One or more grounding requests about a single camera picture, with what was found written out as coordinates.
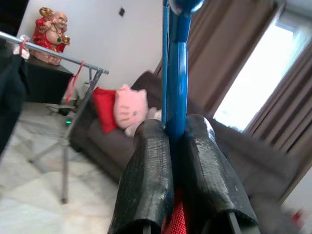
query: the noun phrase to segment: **window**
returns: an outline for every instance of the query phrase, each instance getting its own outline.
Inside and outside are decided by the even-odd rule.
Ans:
[[[243,131],[310,41],[311,25],[297,23],[294,26],[282,20],[271,25],[235,79],[214,118]]]

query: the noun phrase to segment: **red robe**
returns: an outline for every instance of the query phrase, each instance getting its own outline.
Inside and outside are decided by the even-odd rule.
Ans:
[[[42,47],[45,47],[47,49],[53,50],[55,52],[63,53],[64,48],[66,46],[65,43],[62,42],[59,45],[54,45],[51,42],[49,42],[45,33],[40,32],[40,28],[44,26],[44,23],[46,21],[47,21],[46,17],[42,17],[42,18],[36,20],[36,28],[35,28],[35,32],[33,35],[34,43],[37,45],[40,45]]]

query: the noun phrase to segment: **red cloth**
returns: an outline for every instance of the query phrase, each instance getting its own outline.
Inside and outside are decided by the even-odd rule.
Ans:
[[[93,103],[97,110],[102,129],[105,133],[117,128],[113,115],[115,93],[116,90],[101,89],[97,87],[92,94]]]
[[[44,48],[47,48],[49,50],[53,50],[55,52],[63,53],[65,46],[66,46],[65,43],[62,42],[59,45],[53,45],[51,42],[48,41],[45,33],[41,32],[41,27],[44,26],[44,23],[46,21],[47,21],[46,17],[42,17],[42,18],[36,20],[36,28],[35,28],[35,32],[33,35],[34,43],[37,45],[40,45]]]
[[[175,193],[175,207],[169,224],[162,227],[161,234],[187,234],[187,222],[185,209],[182,202],[182,192]]]

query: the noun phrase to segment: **ceiling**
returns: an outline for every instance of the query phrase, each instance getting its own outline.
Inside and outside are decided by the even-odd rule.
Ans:
[[[287,0],[287,8],[312,17],[312,0]]]

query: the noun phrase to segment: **bright window light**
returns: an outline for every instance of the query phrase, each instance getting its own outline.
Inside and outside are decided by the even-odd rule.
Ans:
[[[229,89],[214,118],[243,131],[265,104],[287,70],[293,32],[272,25]]]

